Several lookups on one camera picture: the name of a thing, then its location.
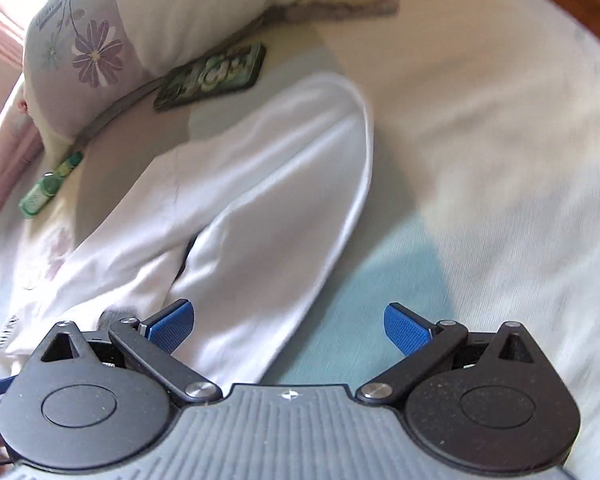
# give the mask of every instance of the bed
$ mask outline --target bed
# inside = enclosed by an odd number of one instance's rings
[[[335,72],[374,109],[371,187],[262,381],[356,388],[402,357],[382,330],[392,301],[475,331],[520,320],[582,412],[566,466],[600,480],[600,41],[548,0],[401,0],[397,16],[274,25],[254,40],[268,54],[253,89],[165,114],[145,97],[33,221],[17,202],[44,159],[27,170],[0,213],[0,337],[14,298],[94,232],[154,157]]]

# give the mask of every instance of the green phone case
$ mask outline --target green phone case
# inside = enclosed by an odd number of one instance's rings
[[[252,87],[260,74],[266,49],[262,43],[225,50],[179,66],[167,75],[154,101],[168,110],[200,99]]]

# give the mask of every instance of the white cloth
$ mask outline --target white cloth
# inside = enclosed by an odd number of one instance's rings
[[[187,298],[196,322],[177,357],[224,391],[257,381],[349,238],[372,146],[362,96],[325,73],[223,134],[157,157],[37,300],[11,310],[12,371],[58,320],[95,330],[106,308],[147,317]]]

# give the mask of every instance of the floral pillow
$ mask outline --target floral pillow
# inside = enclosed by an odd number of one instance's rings
[[[236,34],[273,20],[388,13],[397,2],[49,0],[27,31],[29,113],[56,164],[114,102]]]

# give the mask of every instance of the green bottle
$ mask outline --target green bottle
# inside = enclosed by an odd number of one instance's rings
[[[20,210],[25,218],[33,218],[56,196],[65,178],[82,161],[82,153],[76,152],[65,160],[53,173],[45,175],[20,200]]]

